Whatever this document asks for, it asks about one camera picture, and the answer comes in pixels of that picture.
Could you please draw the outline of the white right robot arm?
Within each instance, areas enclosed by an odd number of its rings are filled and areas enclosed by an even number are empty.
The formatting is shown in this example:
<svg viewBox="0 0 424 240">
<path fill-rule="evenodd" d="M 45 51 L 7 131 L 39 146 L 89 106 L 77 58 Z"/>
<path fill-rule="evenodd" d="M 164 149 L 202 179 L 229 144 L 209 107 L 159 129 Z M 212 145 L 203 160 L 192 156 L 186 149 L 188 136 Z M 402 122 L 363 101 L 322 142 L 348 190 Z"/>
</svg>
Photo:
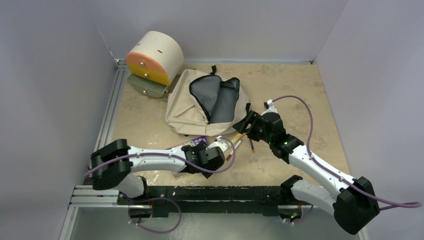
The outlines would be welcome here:
<svg viewBox="0 0 424 240">
<path fill-rule="evenodd" d="M 357 234 L 381 212 L 372 197 L 374 188 L 367 178 L 354 178 L 309 153 L 301 140 L 286 132 L 278 113 L 258 114 L 251 110 L 233 128 L 253 141 L 264 141 L 277 158 L 319 183 L 314 185 L 301 177 L 291 177 L 280 191 L 284 202 L 292 204 L 300 200 L 310 203 L 332 215 L 338 225 L 351 235 Z M 361 191 L 372 196 L 361 194 Z"/>
</svg>

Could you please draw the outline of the purple paperback book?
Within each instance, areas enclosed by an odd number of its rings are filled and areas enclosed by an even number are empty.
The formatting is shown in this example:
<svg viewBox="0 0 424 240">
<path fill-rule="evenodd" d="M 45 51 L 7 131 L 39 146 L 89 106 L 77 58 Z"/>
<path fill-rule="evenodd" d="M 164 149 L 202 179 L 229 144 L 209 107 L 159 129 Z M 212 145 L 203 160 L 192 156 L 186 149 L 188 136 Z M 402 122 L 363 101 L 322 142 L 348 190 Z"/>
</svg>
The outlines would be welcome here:
<svg viewBox="0 0 424 240">
<path fill-rule="evenodd" d="M 208 140 L 208 138 L 206 136 L 199 136 L 199 137 L 193 138 L 193 139 L 191 139 L 189 141 L 183 142 L 183 143 L 181 143 L 179 145 L 170 147 L 168 149 L 169 150 L 175 150 L 175 149 L 180 149 L 183 146 L 192 146 L 192 147 L 194 147 L 194 146 L 199 145 L 201 142 L 204 142 L 204 145 L 205 146 L 208 146 L 209 145 L 209 140 Z"/>
</svg>

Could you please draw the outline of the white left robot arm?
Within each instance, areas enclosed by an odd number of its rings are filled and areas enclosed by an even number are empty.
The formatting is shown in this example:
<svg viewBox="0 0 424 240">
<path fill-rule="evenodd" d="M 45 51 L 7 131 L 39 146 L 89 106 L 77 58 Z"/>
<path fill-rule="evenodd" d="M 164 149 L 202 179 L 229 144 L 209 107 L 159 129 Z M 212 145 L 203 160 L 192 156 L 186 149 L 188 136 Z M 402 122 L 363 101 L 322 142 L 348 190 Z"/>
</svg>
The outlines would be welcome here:
<svg viewBox="0 0 424 240">
<path fill-rule="evenodd" d="M 149 199 L 147 181 L 133 175 L 142 171 L 202 174 L 209 178 L 225 163 L 224 152 L 231 144 L 216 140 L 211 144 L 200 141 L 174 149 L 145 149 L 130 146 L 126 139 L 115 140 L 90 156 L 92 188 L 97 191 L 115 189 L 138 205 Z"/>
</svg>

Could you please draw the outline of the beige canvas backpack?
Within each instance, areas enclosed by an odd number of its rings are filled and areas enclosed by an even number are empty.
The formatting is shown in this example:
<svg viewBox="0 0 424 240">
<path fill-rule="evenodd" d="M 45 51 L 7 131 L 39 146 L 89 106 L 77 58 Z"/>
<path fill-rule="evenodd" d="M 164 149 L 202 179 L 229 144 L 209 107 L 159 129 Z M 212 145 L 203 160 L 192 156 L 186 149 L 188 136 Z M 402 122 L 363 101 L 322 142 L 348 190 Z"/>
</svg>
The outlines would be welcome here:
<svg viewBox="0 0 424 240">
<path fill-rule="evenodd" d="M 233 126 L 244 120 L 250 109 L 250 99 L 238 78 L 185 69 L 168 96 L 165 121 L 181 135 L 227 135 L 235 132 Z"/>
</svg>

